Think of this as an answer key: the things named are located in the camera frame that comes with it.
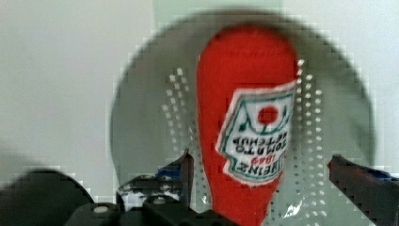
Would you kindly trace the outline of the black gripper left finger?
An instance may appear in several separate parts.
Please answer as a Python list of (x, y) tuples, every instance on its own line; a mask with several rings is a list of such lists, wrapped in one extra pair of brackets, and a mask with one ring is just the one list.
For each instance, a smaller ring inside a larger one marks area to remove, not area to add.
[(123, 211), (140, 208), (151, 196), (169, 196), (186, 206), (191, 202), (194, 159), (189, 149), (177, 160), (160, 168), (155, 174), (142, 174), (120, 186), (117, 203)]

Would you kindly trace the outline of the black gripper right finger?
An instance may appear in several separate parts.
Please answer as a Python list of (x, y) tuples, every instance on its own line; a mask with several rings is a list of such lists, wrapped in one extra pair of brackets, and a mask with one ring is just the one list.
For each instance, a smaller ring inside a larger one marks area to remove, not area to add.
[(355, 164), (339, 154), (328, 162), (329, 181), (376, 226), (398, 226), (399, 184), (389, 173)]

